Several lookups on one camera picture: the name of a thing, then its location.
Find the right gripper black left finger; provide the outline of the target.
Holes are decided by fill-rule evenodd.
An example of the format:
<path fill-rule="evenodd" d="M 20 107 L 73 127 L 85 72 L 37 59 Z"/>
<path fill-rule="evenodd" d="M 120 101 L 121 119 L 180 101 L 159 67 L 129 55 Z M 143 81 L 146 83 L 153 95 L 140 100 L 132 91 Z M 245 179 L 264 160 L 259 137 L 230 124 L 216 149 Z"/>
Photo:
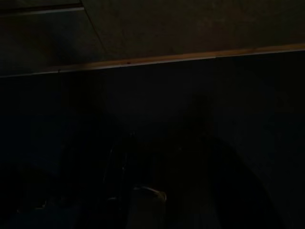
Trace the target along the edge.
<path fill-rule="evenodd" d="M 92 229 L 124 229 L 133 188 L 133 132 L 115 142 L 104 167 L 101 189 L 92 209 Z"/>

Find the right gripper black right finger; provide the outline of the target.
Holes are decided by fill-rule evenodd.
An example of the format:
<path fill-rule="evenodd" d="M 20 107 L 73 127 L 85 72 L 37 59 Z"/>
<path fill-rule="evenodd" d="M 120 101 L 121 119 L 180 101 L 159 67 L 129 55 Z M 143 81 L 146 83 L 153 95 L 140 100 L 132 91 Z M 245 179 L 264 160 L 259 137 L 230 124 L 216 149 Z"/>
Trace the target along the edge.
<path fill-rule="evenodd" d="M 223 229 L 277 229 L 279 214 L 264 184 L 233 147 L 203 139 L 216 215 Z"/>

